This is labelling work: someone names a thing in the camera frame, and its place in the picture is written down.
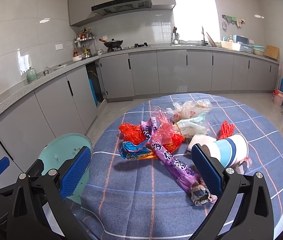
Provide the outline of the teal trash bin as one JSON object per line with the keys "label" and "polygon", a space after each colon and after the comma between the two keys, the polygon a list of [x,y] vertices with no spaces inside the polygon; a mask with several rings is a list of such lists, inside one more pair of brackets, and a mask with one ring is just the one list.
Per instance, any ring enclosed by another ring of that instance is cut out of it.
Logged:
{"label": "teal trash bin", "polygon": [[66,160],[73,159],[83,146],[93,150],[91,140],[77,133],[65,134],[50,142],[38,157],[44,164],[42,175],[52,168],[59,169]]}

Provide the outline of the kitchen faucet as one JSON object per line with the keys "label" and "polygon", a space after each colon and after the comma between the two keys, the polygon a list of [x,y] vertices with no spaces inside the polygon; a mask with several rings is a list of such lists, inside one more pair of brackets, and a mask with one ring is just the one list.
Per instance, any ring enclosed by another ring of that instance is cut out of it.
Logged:
{"label": "kitchen faucet", "polygon": [[206,46],[206,40],[205,40],[205,33],[204,33],[204,28],[202,26],[202,35],[203,35],[203,39],[202,39],[202,46]]}

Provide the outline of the white green package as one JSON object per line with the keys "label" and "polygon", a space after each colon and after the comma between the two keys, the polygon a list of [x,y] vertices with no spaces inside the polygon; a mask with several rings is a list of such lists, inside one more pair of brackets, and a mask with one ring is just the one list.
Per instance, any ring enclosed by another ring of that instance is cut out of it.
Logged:
{"label": "white green package", "polygon": [[180,134],[185,138],[191,138],[196,134],[207,135],[209,132],[205,115],[179,120],[173,124],[173,129],[177,134]]}

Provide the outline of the wooden cutting board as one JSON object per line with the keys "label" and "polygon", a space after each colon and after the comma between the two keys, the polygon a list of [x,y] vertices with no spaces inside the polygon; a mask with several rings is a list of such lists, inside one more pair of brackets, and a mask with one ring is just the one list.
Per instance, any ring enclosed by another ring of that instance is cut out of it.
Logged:
{"label": "wooden cutting board", "polygon": [[280,52],[280,48],[267,44],[265,47],[264,56],[277,61],[279,58],[279,52]]}

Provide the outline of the spice rack with bottles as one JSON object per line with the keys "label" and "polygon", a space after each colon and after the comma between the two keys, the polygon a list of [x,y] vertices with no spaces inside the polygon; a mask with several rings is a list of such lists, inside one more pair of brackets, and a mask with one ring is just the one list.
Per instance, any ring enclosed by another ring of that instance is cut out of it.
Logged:
{"label": "spice rack with bottles", "polygon": [[97,55],[96,40],[91,27],[84,27],[74,38],[73,57],[87,59]]}

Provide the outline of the blue orange snack wrapper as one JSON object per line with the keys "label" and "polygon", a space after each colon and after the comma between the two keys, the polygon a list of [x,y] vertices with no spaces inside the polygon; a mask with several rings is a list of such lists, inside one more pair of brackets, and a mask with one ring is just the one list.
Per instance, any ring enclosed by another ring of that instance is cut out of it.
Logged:
{"label": "blue orange snack wrapper", "polygon": [[157,159],[157,155],[149,148],[150,143],[148,140],[141,142],[138,145],[130,141],[124,141],[118,153],[123,159],[126,160],[145,160]]}

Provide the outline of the clear plastic bag with food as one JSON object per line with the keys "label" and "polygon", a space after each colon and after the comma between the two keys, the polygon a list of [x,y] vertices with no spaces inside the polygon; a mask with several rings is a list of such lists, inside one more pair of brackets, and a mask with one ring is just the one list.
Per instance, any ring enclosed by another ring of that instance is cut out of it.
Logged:
{"label": "clear plastic bag with food", "polygon": [[165,110],[172,122],[196,118],[212,110],[212,103],[208,99],[188,100],[184,103],[173,102],[172,105],[172,108],[169,107]]}

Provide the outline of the purple snack wrapper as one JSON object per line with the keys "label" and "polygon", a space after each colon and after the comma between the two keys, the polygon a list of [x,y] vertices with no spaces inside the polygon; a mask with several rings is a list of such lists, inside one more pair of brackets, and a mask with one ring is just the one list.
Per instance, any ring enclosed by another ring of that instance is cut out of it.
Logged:
{"label": "purple snack wrapper", "polygon": [[217,196],[210,193],[200,174],[172,155],[163,145],[152,141],[152,134],[158,127],[156,118],[151,117],[148,121],[141,121],[140,126],[150,143],[150,149],[170,172],[178,186],[191,197],[192,202],[197,206],[214,204]]}

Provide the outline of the black range hood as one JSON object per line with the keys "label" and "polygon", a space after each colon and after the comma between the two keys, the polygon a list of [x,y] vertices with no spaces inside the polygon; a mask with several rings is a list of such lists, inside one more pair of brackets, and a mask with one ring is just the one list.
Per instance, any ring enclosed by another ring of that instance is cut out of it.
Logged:
{"label": "black range hood", "polygon": [[92,6],[92,12],[99,16],[120,14],[152,8],[152,0],[113,0]]}

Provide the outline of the white blue paper cup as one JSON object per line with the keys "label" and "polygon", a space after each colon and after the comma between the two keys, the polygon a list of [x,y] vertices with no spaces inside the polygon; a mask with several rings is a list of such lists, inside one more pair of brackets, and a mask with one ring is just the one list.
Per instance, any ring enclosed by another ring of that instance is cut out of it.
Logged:
{"label": "white blue paper cup", "polygon": [[241,160],[248,157],[248,142],[241,133],[208,142],[203,144],[201,148],[207,156],[216,158],[223,167],[237,165]]}

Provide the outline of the red foam fruit net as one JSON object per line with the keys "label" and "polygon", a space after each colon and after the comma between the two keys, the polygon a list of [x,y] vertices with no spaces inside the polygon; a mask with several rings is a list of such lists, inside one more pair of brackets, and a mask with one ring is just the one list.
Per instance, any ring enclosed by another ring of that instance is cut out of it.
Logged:
{"label": "red foam fruit net", "polygon": [[221,128],[220,128],[220,132],[219,132],[219,140],[228,138],[230,136],[233,135],[235,130],[235,125],[234,124],[230,124],[229,122],[227,122],[226,120],[224,120],[221,124]]}

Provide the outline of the white bowl on counter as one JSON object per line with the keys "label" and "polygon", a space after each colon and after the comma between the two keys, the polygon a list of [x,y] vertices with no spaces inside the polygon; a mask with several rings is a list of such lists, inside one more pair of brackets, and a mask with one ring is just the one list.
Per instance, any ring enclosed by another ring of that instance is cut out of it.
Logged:
{"label": "white bowl on counter", "polygon": [[72,58],[72,61],[73,62],[78,62],[78,61],[81,61],[82,60],[82,55],[78,55],[78,56],[75,56]]}

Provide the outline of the white paper box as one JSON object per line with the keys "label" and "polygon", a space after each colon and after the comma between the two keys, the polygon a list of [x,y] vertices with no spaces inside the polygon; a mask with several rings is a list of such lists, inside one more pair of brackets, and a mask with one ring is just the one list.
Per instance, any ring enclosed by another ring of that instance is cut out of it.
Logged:
{"label": "white paper box", "polygon": [[216,140],[217,140],[216,138],[213,138],[205,134],[195,134],[188,145],[187,151],[191,152],[192,147],[195,144],[200,144],[202,146],[211,142],[215,142]]}

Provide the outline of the pink transparent plastic bag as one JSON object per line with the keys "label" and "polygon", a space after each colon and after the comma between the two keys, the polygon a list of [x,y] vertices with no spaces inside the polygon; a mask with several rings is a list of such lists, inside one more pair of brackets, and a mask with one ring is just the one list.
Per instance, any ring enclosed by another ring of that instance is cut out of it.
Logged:
{"label": "pink transparent plastic bag", "polygon": [[157,130],[152,134],[152,141],[161,145],[171,145],[175,143],[176,132],[173,123],[167,114],[161,110],[156,110]]}

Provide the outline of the red plastic bag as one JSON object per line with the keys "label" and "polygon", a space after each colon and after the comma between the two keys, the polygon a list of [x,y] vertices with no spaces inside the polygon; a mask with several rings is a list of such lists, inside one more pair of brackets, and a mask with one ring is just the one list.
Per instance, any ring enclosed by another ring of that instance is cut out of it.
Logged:
{"label": "red plastic bag", "polygon": [[[124,141],[132,142],[134,145],[138,145],[146,140],[145,135],[140,125],[133,125],[129,123],[123,123],[119,126],[119,131],[124,136]],[[170,152],[174,152],[179,148],[185,138],[180,134],[174,134],[168,143],[163,146]]]}

